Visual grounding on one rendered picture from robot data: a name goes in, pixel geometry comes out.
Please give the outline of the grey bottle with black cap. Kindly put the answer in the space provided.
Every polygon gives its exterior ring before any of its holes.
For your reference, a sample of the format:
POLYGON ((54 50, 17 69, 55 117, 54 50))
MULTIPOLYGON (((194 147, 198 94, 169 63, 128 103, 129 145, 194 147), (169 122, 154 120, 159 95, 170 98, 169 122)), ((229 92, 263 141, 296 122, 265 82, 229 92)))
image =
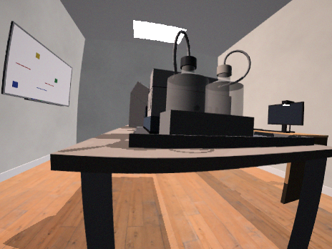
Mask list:
POLYGON ((180 60, 182 74, 167 79, 166 111, 208 112, 209 79, 196 74, 197 59, 185 56, 180 60))

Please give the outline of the translucent grey bottle with cap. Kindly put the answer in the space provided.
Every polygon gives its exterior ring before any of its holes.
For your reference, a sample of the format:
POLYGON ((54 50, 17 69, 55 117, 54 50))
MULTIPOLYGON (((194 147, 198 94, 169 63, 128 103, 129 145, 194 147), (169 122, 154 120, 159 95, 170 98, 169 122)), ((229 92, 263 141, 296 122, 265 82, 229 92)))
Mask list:
POLYGON ((244 85, 230 81, 232 67, 217 67, 218 80, 209 84, 208 112, 243 116, 244 85))

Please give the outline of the black curved hose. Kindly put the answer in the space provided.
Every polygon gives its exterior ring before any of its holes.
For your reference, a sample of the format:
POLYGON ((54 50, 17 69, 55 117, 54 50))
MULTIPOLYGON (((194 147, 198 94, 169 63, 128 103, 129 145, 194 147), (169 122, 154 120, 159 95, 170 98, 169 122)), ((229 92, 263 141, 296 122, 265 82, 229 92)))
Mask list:
POLYGON ((179 30, 179 32, 175 36, 174 47, 173 47, 173 63, 174 63, 175 74, 177 74, 177 41, 181 34, 184 34, 184 36, 185 36, 186 43, 187 43, 187 55, 190 56, 190 43, 189 43, 188 36, 184 30, 179 30))

